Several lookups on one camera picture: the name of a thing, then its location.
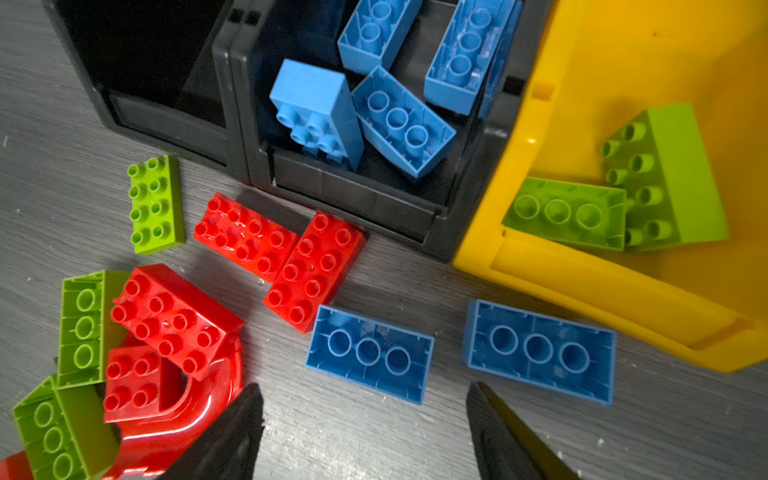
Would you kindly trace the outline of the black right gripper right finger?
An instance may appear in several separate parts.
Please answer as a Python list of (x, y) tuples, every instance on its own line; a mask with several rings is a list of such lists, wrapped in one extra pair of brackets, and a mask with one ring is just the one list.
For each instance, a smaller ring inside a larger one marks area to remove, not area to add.
[(487, 384), (470, 384), (466, 411), (482, 479), (578, 477)]

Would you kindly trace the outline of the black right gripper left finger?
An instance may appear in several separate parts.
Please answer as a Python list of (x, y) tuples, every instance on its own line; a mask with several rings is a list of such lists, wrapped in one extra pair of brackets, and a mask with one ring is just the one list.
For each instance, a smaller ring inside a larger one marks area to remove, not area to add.
[(264, 431), (264, 400), (247, 385), (159, 479), (252, 479)]

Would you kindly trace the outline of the blue lego brick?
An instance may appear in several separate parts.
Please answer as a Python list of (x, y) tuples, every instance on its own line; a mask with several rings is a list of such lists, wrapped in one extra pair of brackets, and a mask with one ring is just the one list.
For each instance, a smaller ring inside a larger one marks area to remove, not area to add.
[(352, 100), (366, 140), (411, 182), (448, 155), (456, 130), (382, 67), (363, 79)]
[(391, 68), (422, 0), (361, 0), (337, 40), (343, 67), (362, 75)]
[(522, 7), (509, 0), (459, 2), (425, 76), (425, 99), (468, 115), (504, 32), (517, 24)]
[(431, 335), (322, 305), (305, 366), (421, 405), (434, 346)]

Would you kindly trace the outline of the green lego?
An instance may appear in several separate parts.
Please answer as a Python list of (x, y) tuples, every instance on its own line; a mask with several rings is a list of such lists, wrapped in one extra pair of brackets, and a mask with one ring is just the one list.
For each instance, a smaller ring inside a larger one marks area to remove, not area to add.
[(625, 247), (727, 240), (730, 230), (693, 106), (650, 107), (604, 140), (610, 186), (627, 192)]

